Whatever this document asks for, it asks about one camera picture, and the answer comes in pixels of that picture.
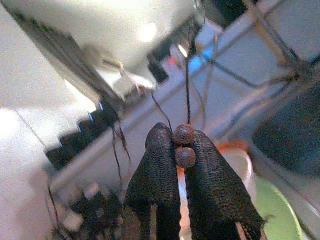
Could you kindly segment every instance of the black glove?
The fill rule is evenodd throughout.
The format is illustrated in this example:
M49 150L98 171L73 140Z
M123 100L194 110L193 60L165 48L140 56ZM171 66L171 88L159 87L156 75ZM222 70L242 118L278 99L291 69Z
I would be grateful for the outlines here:
M185 170L193 240L259 240L264 221L240 177L211 140L195 131L190 146L194 167ZM178 240L180 196L172 132L158 123L148 134L145 154L127 190L124 211L126 240Z

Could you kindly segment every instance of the gloved finger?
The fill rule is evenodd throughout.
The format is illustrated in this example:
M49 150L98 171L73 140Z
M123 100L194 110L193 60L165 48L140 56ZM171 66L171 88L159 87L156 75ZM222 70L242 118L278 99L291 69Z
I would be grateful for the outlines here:
M240 222L248 239L259 240L264 220L240 177L203 132L195 131L192 148L196 163L185 171L192 238L239 239Z
M125 199L140 223L141 239L149 239L156 216L156 239L178 240L180 231L180 195L172 132L158 123L149 132L145 154L129 183ZM152 205L156 214L152 214Z

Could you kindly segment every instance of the dark cord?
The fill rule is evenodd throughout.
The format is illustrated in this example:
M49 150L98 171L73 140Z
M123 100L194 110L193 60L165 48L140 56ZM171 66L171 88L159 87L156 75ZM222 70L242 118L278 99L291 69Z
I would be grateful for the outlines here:
M310 63L311 67L314 67L320 62L320 54L318 54Z
M192 86L191 90L194 90L196 96L198 97L200 104L201 104L201 111L202 111L202 115L203 115L203 127L202 130L204 131L206 129L207 126L207 111L206 111L206 104L205 101L203 100L201 93L199 92L199 90L196 88L196 86L193 84L192 81L190 81L190 85Z
M126 140L124 132L122 131L120 122L119 122L119 129L120 129L120 135L121 135L121 141L122 141L123 148L124 148L124 150L126 152L126 155L128 156L129 162L131 164L131 157L130 157L129 151L127 149L127 146L128 146L127 140Z
M55 227L55 223L54 223L54 220L53 220L53 217L52 217L52 213L51 213L50 208L49 208L49 203L48 203L48 198L47 198L47 196L45 196L45 206L46 206L46 209L47 209L48 214L49 214L49 217L50 217L51 225L52 225L53 227Z
M119 159L118 159L118 155L117 155L117 149L116 149L116 129L115 129L114 125L112 125L112 136L113 136L113 141L112 141L113 153L114 153L114 157L116 160L116 164L118 165L119 178L122 183L121 167L120 167L120 163L119 163Z
M191 124L191 108L190 108L190 86L189 86L189 59L185 58L185 89L186 89L186 105L188 111L188 124Z
M210 59L206 55L203 55L203 58L207 61L207 63L211 64L212 67L216 67L216 68L220 69L221 71L223 71L226 74L228 74L231 77L233 77L233 79L237 80L240 83L245 84L246 86L248 86L248 87L250 87L252 89L262 89L262 88L264 88L266 86L272 86L272 85L276 85L276 84L285 82L285 80L282 80L283 78L276 78L276 79L272 79L272 80L270 80L270 81L268 81L266 83L262 83L260 85L257 85L257 84L254 84L254 83L246 80L242 76L237 75L233 71L229 70L228 68L226 68L223 65L221 65L220 63L218 63L216 60Z
M242 110L233 118L233 120L232 120L231 124L229 125L229 127L226 128L221 134L219 134L218 137L219 137L219 138L223 138L224 136L226 136L227 133L228 133L230 130L232 130L232 128L236 125L236 123L237 123L239 120L241 120L241 118L242 118L243 116L245 116L248 111L250 111L251 109L253 109L253 108L255 108L255 107L259 106L259 105L262 105L262 104L264 104L264 103L267 103L267 102L275 99L275 98L278 97L281 93L283 93L283 92L290 86L290 84L291 84L291 81L288 81L285 85L283 85L283 87L282 87L280 90L278 90L276 93L272 94L271 96L266 97L266 98L263 98L263 99L258 100L258 101L256 101L256 102L253 102L253 103L247 105L246 107L244 107L244 109L242 109Z
M52 205L53 205L53 209L54 209L54 214L55 214L55 220L56 220L56 227L59 228L59 216L58 216L58 210L57 210L57 206L56 206L56 203L55 203L55 200L54 200L54 196L51 192L51 189L50 189L50 185L48 184L48 192L49 192L49 196L50 196L50 200L52 202Z
M154 101L154 104L158 107L158 109L160 110L161 114L166 118L166 120L168 121L169 123L169 127L170 127L170 130L172 132L172 127L171 127L171 122L170 122L170 119L169 117L165 114L165 112L162 110L161 106L159 105L159 103L157 102L155 96L154 96L154 93L152 92L151 93L151 96L152 96L152 99Z

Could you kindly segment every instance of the black string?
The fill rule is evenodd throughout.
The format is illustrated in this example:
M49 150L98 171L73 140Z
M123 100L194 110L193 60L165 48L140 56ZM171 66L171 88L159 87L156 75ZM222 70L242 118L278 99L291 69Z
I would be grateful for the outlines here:
M120 163L119 163L119 159L118 159L118 155L117 155L117 149L116 149L116 129L115 129L114 125L112 125L112 136L113 136L113 142L112 142L113 153L114 153L114 157L116 160L116 164L118 165L119 178L122 183L121 167L120 167Z
M202 126L202 130L204 131L206 129L207 126L207 111L206 111L206 104L204 99L201 96L201 93L199 92L199 90L196 88L196 86L193 84L193 82L190 82L190 85L192 86L191 90L193 89L195 94L197 95L199 101L200 101L200 105L201 105L201 111L202 111L202 115L203 115L203 126Z
M158 107L158 109L160 110L160 112L162 113L162 115L167 119L168 123L169 123L169 127L170 127L170 130L172 132L172 127L171 127L171 122L170 122L170 119L169 117L165 114L165 112L162 110L161 106L159 105L159 103L157 102L155 96L154 96L154 93L152 92L151 93L151 96L152 96L152 99L155 103L155 105Z
M188 111L188 124L191 124L191 108L190 108L190 86L189 86L189 61L185 58L185 88L186 88L186 104Z
M121 123L120 123L120 122L119 122L119 128L120 128L120 135L121 135L122 146L123 146L123 148L124 148L124 150L125 150L125 152L126 152L126 155L127 155L128 158L129 158L129 162L130 162L130 164L131 164L131 157L130 157L129 151L128 151L128 149L127 149L127 146L128 146L127 140L126 140L126 137L125 137L124 132L122 131Z
M55 220L56 220L56 227L59 228L59 216L58 216L58 210L57 210L57 206L56 206L56 203L55 203L55 200L54 200L54 196L51 192L51 189L50 189L50 185L48 184L48 192L49 192L49 196L50 196L50 200L52 202L52 205L53 205L53 209L54 209L54 214L55 214Z
M245 106L240 112L237 113L237 115L233 118L233 120L231 121L230 125L222 131L222 133L220 133L218 135L218 138L223 138L224 136L226 136L228 134L229 131L231 131L233 129L233 127L236 125L236 123L241 120L243 118L243 116L245 116L250 110L254 109L255 107L262 105L264 103L267 103L269 101L272 101L273 99L277 98L280 94L282 94L283 92L285 92L287 90L287 88L291 85L291 81L287 81L281 88L280 90L278 90L277 92L275 92L274 94L272 94L269 97L265 97L263 99L260 99L258 101L255 101L247 106Z

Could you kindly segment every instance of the round bead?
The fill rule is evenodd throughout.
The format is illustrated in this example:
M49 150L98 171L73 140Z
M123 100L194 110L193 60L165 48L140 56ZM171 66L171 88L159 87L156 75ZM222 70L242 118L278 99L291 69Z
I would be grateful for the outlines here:
M192 168L196 164L195 151L189 147L179 147L175 150L175 161L184 169Z
M173 133L173 141L176 145L188 145L194 142L195 129L189 124L182 124Z

